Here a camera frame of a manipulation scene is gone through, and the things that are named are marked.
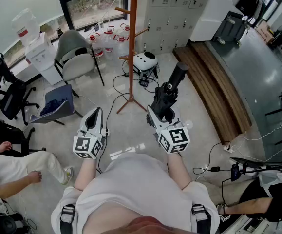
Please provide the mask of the blue grey chair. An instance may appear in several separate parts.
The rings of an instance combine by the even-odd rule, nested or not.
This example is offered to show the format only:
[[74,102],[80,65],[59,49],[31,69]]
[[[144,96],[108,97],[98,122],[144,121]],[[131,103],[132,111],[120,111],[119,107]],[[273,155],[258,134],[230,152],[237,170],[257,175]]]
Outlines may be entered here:
[[43,115],[43,116],[35,116],[31,115],[30,123],[41,123],[46,124],[49,122],[55,122],[60,125],[64,125],[64,123],[60,122],[59,119],[71,116],[75,113],[74,101],[73,101],[73,93],[72,87],[70,84],[66,84],[64,86],[55,88],[45,94],[45,104],[51,100],[67,100],[67,104],[62,104],[55,111]]

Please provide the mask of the wooden platform step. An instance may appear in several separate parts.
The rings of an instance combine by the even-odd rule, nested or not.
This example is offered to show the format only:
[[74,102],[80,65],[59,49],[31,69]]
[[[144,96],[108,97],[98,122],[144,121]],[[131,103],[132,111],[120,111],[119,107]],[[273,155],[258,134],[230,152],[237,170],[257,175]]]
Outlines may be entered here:
[[222,144],[233,141],[252,125],[247,109],[218,59],[204,42],[173,49],[188,66],[187,76],[202,100]]

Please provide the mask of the cardboard box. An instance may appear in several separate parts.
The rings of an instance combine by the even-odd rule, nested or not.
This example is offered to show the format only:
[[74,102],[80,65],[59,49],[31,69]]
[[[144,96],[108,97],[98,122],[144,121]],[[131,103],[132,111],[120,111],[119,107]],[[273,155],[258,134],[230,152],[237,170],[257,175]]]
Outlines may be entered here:
[[270,32],[268,25],[264,25],[264,24],[260,24],[257,28],[256,28],[257,33],[262,37],[262,39],[264,40],[264,42],[266,44],[270,44],[273,39],[274,36],[273,34]]

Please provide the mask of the wooden coat rack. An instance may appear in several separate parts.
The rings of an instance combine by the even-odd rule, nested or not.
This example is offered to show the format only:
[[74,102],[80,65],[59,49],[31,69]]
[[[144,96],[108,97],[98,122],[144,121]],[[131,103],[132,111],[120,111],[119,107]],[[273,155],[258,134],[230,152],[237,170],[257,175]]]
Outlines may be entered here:
[[125,104],[116,112],[119,114],[129,102],[136,103],[141,109],[145,112],[147,111],[138,101],[134,99],[133,96],[133,61],[135,55],[135,37],[146,32],[147,29],[144,29],[138,33],[136,30],[136,13],[137,13],[137,0],[130,0],[130,9],[123,9],[120,7],[115,7],[115,10],[129,14],[130,16],[130,34],[129,34],[129,56],[121,56],[119,59],[127,60],[129,64],[129,99],[125,102]]

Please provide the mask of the person's left forearm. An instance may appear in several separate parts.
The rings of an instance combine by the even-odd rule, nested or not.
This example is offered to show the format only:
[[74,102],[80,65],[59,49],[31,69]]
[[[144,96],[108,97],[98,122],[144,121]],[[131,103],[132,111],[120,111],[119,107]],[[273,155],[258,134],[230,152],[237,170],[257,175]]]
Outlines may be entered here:
[[83,159],[80,171],[75,180],[74,187],[83,191],[96,177],[96,159]]

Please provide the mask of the person's white shirt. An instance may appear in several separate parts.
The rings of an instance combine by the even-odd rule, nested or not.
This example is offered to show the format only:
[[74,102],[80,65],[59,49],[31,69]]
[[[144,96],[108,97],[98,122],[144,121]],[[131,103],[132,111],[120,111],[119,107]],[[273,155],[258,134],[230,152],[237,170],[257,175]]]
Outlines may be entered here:
[[204,184],[181,190],[167,163],[125,153],[83,191],[67,187],[51,224],[55,234],[216,234],[220,219]]

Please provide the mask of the grey trolley cart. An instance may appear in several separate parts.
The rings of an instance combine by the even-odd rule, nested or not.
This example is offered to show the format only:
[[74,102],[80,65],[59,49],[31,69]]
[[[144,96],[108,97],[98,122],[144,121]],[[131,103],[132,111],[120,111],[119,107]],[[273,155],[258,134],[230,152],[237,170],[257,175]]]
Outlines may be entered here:
[[222,45],[230,41],[239,44],[245,30],[243,14],[229,11],[211,41],[218,41]]

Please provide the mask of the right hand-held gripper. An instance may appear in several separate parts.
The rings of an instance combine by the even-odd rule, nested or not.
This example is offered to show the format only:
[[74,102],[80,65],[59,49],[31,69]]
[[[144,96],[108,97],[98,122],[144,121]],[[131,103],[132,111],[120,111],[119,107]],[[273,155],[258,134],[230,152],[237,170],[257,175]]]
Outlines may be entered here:
[[156,129],[157,142],[167,154],[183,152],[189,145],[187,127],[181,122],[179,110],[170,107],[167,121],[162,121],[150,105],[147,106],[149,124]]

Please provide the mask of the white water dispenser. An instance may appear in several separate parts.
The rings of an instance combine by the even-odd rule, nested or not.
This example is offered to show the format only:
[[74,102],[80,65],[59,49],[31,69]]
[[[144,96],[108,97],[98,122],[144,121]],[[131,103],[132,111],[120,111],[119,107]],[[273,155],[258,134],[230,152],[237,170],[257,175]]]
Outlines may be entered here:
[[45,32],[25,49],[26,58],[51,85],[62,81],[54,66],[55,55],[56,49]]

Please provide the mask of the black umbrella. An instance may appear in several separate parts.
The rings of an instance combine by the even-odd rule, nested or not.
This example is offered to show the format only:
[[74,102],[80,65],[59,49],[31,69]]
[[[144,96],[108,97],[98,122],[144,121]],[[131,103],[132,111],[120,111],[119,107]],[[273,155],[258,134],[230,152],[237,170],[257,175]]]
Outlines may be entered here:
[[150,106],[162,121],[168,122],[167,113],[169,108],[177,102],[178,85],[184,79],[187,70],[188,66],[186,64],[178,62],[168,82],[155,88],[154,101]]

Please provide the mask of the grey metal lockers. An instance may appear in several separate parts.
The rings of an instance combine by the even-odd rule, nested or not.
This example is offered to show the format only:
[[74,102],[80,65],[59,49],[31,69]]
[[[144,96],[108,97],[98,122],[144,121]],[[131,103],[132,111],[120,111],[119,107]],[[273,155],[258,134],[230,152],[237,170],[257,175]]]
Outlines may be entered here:
[[161,54],[183,47],[209,0],[139,0],[138,52]]

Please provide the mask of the dark blue cloth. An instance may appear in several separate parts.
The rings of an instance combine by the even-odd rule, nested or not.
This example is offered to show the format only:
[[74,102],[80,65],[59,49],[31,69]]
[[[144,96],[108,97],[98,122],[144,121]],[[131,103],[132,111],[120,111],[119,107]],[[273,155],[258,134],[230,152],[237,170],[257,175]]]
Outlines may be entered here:
[[67,104],[67,100],[62,99],[62,100],[51,100],[48,103],[46,103],[46,105],[44,106],[44,108],[41,110],[40,112],[40,116],[49,114],[53,111],[55,111],[57,108],[59,108],[62,104]]

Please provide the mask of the large clear water jug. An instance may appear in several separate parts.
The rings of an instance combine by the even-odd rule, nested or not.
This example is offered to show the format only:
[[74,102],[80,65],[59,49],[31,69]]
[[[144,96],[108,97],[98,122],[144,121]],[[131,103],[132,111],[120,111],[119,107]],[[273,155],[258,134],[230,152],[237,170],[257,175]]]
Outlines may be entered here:
[[25,47],[39,38],[40,25],[32,11],[28,8],[23,9],[11,20],[11,27]]

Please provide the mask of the clothes rack with dark garments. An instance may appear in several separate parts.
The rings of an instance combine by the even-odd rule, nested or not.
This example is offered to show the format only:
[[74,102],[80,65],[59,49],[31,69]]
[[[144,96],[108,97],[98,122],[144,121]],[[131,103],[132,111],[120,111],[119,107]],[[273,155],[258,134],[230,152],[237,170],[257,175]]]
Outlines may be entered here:
[[236,8],[249,19],[259,20],[266,10],[266,4],[263,0],[239,0]]

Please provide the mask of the person's right forearm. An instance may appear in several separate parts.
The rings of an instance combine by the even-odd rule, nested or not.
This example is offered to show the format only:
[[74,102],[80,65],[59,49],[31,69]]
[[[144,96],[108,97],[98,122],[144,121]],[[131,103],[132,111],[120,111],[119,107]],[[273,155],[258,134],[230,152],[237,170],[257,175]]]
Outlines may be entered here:
[[181,190],[192,182],[190,174],[187,171],[183,159],[179,154],[168,154],[167,164],[169,176],[174,180]]

